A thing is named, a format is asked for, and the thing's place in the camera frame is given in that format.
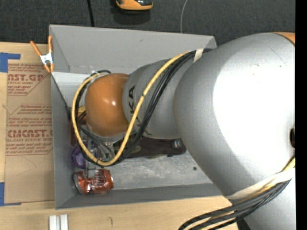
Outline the pale grey metal gripper finger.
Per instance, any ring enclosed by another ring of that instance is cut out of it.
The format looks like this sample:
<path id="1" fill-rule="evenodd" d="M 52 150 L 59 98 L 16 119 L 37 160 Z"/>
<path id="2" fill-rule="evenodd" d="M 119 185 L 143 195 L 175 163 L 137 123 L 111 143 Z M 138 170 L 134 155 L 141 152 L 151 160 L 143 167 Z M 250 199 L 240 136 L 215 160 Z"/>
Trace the pale grey metal gripper finger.
<path id="1" fill-rule="evenodd" d="M 94 177 L 95 171 L 96 171 L 96 165 L 91 162 L 87 162 L 85 165 L 85 176 Z"/>

